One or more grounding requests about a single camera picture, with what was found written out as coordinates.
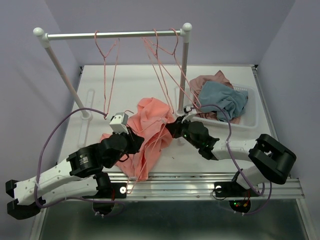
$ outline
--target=white ball finial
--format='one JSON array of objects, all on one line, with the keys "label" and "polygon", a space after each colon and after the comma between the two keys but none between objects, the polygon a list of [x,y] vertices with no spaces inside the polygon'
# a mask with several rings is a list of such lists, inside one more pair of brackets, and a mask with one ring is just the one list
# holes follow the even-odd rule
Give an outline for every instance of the white ball finial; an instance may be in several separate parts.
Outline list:
[{"label": "white ball finial", "polygon": [[182,29],[183,29],[183,31],[185,31],[185,32],[191,31],[191,29],[192,29],[191,23],[186,22],[185,24],[183,24]]},{"label": "white ball finial", "polygon": [[35,29],[33,29],[33,35],[40,37],[43,34],[45,34],[45,31],[41,27],[36,27]]}]

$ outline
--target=glass panel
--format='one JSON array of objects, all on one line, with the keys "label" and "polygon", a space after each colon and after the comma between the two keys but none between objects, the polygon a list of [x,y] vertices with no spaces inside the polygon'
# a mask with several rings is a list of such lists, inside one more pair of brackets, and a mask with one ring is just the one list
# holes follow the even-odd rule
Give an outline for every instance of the glass panel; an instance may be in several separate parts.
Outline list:
[{"label": "glass panel", "polygon": [[[252,201],[254,210],[263,204]],[[92,204],[67,201],[46,212],[41,240],[305,240],[297,203],[271,200],[241,216],[228,201],[128,202],[117,216],[95,216]]]}]

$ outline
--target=white metal rod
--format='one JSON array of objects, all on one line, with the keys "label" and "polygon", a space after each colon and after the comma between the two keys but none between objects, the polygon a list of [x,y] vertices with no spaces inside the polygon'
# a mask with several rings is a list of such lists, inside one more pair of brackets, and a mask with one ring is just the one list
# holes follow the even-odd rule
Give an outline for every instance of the white metal rod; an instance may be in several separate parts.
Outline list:
[{"label": "white metal rod", "polygon": [[[74,89],[74,87],[72,86],[71,82],[69,81],[69,78],[67,76],[67,74],[65,73],[64,69],[62,68],[59,60],[57,59],[54,51],[52,50],[52,48],[46,47],[45,48],[46,53],[49,55],[51,61],[53,62],[55,68],[57,69],[57,71],[59,72],[62,80],[64,81],[66,87],[69,89],[71,95],[73,96],[73,99],[75,101],[75,103],[78,105],[79,108],[84,108],[85,106],[83,105],[83,103],[81,102],[76,90]],[[84,118],[88,118],[90,115],[86,110],[82,110],[82,116]]]},{"label": "white metal rod", "polygon": [[181,63],[181,76],[180,76],[180,92],[179,92],[179,105],[178,105],[178,112],[182,112],[184,108],[184,90],[186,87],[186,78],[187,75],[187,60],[188,60],[188,50],[189,50],[189,43],[184,42],[183,43],[183,50],[182,50],[182,63]]},{"label": "white metal rod", "polygon": [[[175,30],[178,36],[182,36],[180,29]],[[156,34],[159,37],[175,36],[176,33],[173,30],[159,30],[159,31],[122,31],[122,32],[98,32],[97,38],[137,38],[137,37],[155,37]],[[48,34],[47,39],[53,40],[68,40],[68,39],[93,39],[95,33],[67,33],[67,34]]]}]

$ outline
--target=white table surface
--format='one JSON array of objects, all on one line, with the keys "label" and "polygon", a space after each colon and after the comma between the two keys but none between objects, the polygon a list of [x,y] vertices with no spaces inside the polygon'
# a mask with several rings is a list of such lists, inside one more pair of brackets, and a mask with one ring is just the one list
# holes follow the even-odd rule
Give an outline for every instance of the white table surface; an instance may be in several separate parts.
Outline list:
[{"label": "white table surface", "polygon": [[[180,70],[177,66],[166,66],[168,71],[180,82]],[[253,87],[258,93],[255,78],[250,66],[188,66],[187,77],[189,80],[196,78],[199,75],[214,75],[221,70],[225,77],[232,84],[240,84]],[[107,66],[107,100],[111,88],[111,82],[114,72],[114,66]],[[176,108],[176,84],[172,79],[164,73],[169,95],[172,103]],[[95,91],[93,108],[103,111],[104,105],[104,68],[102,65],[86,65],[84,66],[80,83],[78,86],[78,95],[83,104],[86,102],[88,90]],[[110,104],[110,114],[131,110],[137,112],[137,104],[142,98],[154,97],[163,102],[166,102],[164,94],[160,88],[158,79],[151,65],[119,65],[116,70],[116,77],[112,92]],[[262,101],[258,98],[259,123],[255,130],[232,131],[231,140],[249,140],[255,139],[260,134],[270,134],[267,118],[264,112]],[[81,113],[75,113],[69,120],[63,141],[59,162],[68,157],[71,153],[77,151],[78,138],[81,127]],[[205,125],[209,129],[209,134],[212,137],[226,139],[229,130],[217,126]],[[93,119],[90,122],[86,145],[99,142],[103,133],[112,133],[112,130],[107,120],[103,116],[93,112]],[[239,160],[241,168],[252,166],[251,162]],[[114,166],[111,169],[106,169],[108,172],[121,172]],[[198,154],[198,150],[190,144],[186,143],[183,146],[178,145],[178,140],[174,139],[171,145],[162,150],[161,157],[157,161],[155,167],[151,170],[152,173],[230,173],[236,172],[236,167],[230,159],[214,161],[206,160]]]}]

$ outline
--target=lavender wall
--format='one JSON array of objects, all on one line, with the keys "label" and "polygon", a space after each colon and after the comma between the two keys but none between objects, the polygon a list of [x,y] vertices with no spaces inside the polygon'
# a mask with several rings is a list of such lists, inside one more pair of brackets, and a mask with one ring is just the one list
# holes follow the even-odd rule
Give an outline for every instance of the lavender wall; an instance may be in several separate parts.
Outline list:
[{"label": "lavender wall", "polygon": [[320,236],[320,1],[297,0],[266,51],[258,75],[278,138],[297,160],[299,177]]},{"label": "lavender wall", "polygon": [[[294,0],[45,0],[64,33],[134,31],[193,25],[190,64],[258,64]],[[81,65],[103,64],[94,40],[67,41]],[[112,40],[101,39],[106,51]],[[162,37],[172,49],[174,37]],[[115,62],[114,51],[107,62]],[[161,56],[164,63],[172,57]],[[138,38],[122,39],[121,64],[148,64]]]},{"label": "lavender wall", "polygon": [[[27,240],[33,219],[7,215],[12,199],[5,182],[24,180],[36,173],[39,153],[50,131],[71,109],[72,99],[33,28],[60,32],[43,0],[11,0],[0,7],[0,239]],[[79,65],[66,42],[52,43],[73,84]],[[60,129],[45,152],[43,169],[53,166],[64,130]]]}]

